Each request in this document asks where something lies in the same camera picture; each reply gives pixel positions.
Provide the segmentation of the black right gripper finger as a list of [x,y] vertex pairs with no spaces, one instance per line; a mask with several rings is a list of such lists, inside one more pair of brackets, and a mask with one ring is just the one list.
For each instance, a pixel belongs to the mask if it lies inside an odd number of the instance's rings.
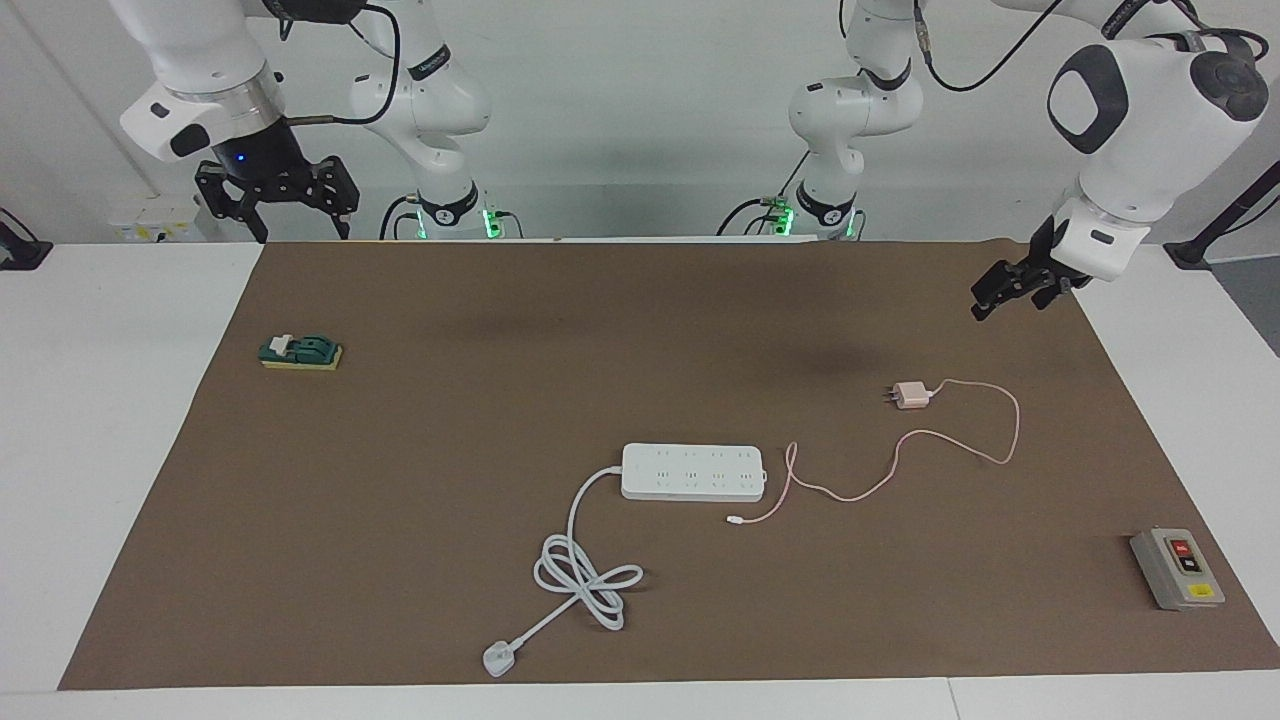
[[358,210],[358,187],[346,164],[337,155],[330,155],[311,164],[308,172],[305,204],[330,219],[339,240],[348,240],[349,217]]
[[259,214],[262,200],[259,184],[244,184],[215,161],[201,161],[195,183],[205,206],[216,219],[232,219],[244,225],[257,243],[266,243],[269,229]]

